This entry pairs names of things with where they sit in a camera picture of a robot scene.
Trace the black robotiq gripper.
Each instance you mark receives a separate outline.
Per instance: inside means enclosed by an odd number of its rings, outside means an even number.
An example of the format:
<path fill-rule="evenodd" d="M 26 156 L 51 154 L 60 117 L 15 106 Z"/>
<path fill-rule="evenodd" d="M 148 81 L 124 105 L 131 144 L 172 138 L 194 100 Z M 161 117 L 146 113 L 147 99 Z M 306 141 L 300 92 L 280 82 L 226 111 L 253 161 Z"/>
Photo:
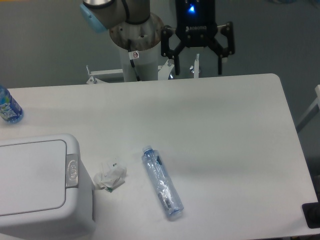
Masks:
<path fill-rule="evenodd" d="M 161 56 L 173 60 L 175 74 L 181 73 L 179 55 L 185 47 L 206 47 L 218 57 L 218 75 L 222 74 L 223 59 L 233 55 L 236 51 L 234 24 L 232 21 L 224 25 L 216 23 L 216 9 L 214 0 L 176 0 L 176 29 L 165 25 L 161 30 Z M 226 37 L 227 47 L 216 40 L 219 33 Z M 175 35 L 180 40 L 175 49 L 170 48 L 170 38 Z"/>

